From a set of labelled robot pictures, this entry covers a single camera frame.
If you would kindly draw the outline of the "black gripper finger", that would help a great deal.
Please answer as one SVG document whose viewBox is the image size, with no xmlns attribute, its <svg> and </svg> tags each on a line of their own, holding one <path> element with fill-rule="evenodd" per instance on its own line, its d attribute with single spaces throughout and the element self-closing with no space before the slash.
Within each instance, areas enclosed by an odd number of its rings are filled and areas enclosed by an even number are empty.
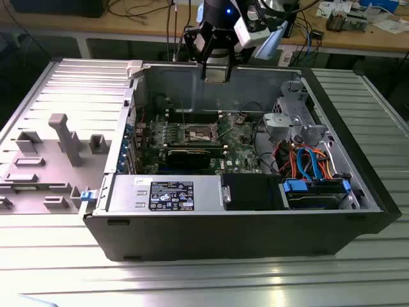
<svg viewBox="0 0 409 307">
<path fill-rule="evenodd" d="M 236 66 L 235 46 L 238 43 L 238 38 L 235 34 L 226 34 L 224 41 L 225 41 L 226 49 L 228 51 L 228 64 L 227 64 L 227 70 L 225 74 L 225 81 L 229 82 L 231 78 L 233 67 Z"/>
<path fill-rule="evenodd" d="M 207 61 L 212 53 L 212 36 L 201 34 L 202 38 L 202 49 L 200 55 L 200 63 L 202 64 L 202 71 L 201 71 L 201 79 L 205 80 L 206 78 L 206 68 L 207 68 Z"/>
</svg>

